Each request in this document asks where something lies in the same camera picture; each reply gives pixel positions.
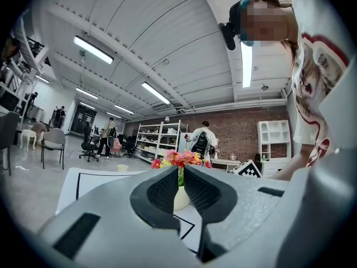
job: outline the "floor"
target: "floor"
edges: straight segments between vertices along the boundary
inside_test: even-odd
[[[43,169],[39,146],[33,150],[31,145],[28,152],[25,146],[22,149],[20,145],[12,146],[12,175],[9,176],[7,170],[0,170],[0,190],[10,212],[19,224],[36,233],[48,219],[54,216],[69,168],[116,171],[118,164],[128,165],[129,171],[151,168],[148,162],[126,156],[121,158],[112,156],[109,160],[102,156],[99,162],[93,159],[91,162],[87,162],[87,159],[79,159],[78,156],[82,154],[80,147],[82,141],[76,136],[66,136],[64,170],[59,164],[60,151],[45,151],[45,169]]]

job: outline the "brick wall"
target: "brick wall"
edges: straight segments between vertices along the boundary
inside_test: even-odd
[[[124,134],[130,136],[140,123],[150,125],[163,120],[164,118],[160,118],[127,123]],[[254,155],[258,152],[257,123],[259,121],[288,120],[290,126],[286,107],[247,108],[170,117],[170,123],[178,120],[189,125],[189,132],[201,127],[202,121],[208,121],[210,129],[220,140],[220,158],[228,159],[231,153],[235,153],[240,161],[254,159]],[[286,156],[284,145],[274,145],[271,151],[272,157]]]

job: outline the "white ceiling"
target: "white ceiling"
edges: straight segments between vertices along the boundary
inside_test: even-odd
[[[143,119],[174,114],[175,106],[190,109],[275,96],[287,85],[290,55],[277,44],[253,48],[256,70],[250,88],[242,89],[240,48],[228,53],[217,27],[228,20],[229,8],[237,1],[34,0],[32,12],[40,17],[34,27],[50,48],[52,68],[63,85],[81,86],[99,96],[95,101],[80,95],[88,104]],[[218,10],[215,14],[212,7]],[[80,48],[73,43],[76,35],[114,57],[113,63],[87,52],[81,68]],[[144,81],[174,106],[153,110],[163,103],[141,86]],[[264,93],[259,91],[263,84],[269,86]],[[125,114],[114,104],[135,114]]]

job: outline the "gray chair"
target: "gray chair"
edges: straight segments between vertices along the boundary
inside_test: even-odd
[[[45,168],[45,148],[50,150],[61,151],[60,163],[62,158],[62,170],[64,170],[64,155],[65,155],[66,137],[65,133],[58,128],[51,129],[48,133],[44,134],[42,139],[41,162]]]
[[[0,150],[8,148],[7,161],[9,167],[9,175],[11,176],[10,165],[10,145],[13,145],[15,140],[17,122],[20,115],[15,112],[9,112],[0,118]]]

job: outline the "flower vase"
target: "flower vase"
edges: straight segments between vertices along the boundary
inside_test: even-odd
[[[187,207],[189,204],[190,198],[186,194],[184,186],[180,186],[173,201],[173,209],[180,210]]]

